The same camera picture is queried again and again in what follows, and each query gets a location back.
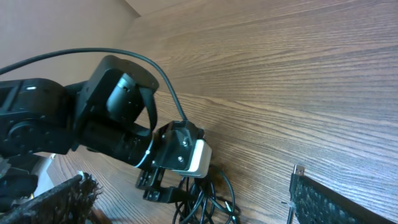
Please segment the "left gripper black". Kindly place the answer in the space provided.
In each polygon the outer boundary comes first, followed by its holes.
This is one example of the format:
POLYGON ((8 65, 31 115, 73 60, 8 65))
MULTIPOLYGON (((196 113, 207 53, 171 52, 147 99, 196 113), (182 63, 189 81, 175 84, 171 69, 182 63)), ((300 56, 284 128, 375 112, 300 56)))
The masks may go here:
POLYGON ((195 198, 181 187, 162 187, 161 181, 166 170, 188 170, 196 141, 204 136, 204 130, 190 121, 172 121, 154 133, 137 165, 141 172, 136 188, 144 191, 144 200, 176 203, 195 198))

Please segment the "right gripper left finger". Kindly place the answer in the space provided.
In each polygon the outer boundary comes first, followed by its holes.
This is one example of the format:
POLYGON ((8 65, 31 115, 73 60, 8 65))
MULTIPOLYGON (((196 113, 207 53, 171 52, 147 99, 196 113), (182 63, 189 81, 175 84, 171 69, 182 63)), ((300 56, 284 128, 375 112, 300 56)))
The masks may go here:
POLYGON ((1 215, 1 224, 86 223, 101 188, 82 172, 1 215))

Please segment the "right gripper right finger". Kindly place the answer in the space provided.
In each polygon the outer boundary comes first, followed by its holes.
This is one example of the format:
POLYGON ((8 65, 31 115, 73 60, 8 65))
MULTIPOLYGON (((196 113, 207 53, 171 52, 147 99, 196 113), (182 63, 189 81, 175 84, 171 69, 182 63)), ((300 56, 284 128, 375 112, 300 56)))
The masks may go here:
POLYGON ((305 175, 291 175, 289 192, 288 223, 395 224, 305 175))

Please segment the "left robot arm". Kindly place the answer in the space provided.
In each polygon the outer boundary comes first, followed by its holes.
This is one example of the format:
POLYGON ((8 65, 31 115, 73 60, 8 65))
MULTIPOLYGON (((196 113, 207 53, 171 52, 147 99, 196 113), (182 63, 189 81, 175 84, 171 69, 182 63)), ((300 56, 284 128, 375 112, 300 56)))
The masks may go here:
POLYGON ((105 56, 89 80, 62 86, 33 78, 1 83, 1 155, 66 154, 78 146, 141 170, 137 188, 153 202, 188 197, 161 186, 165 170, 204 178, 211 148, 186 119, 157 127, 156 78, 140 65, 105 56))

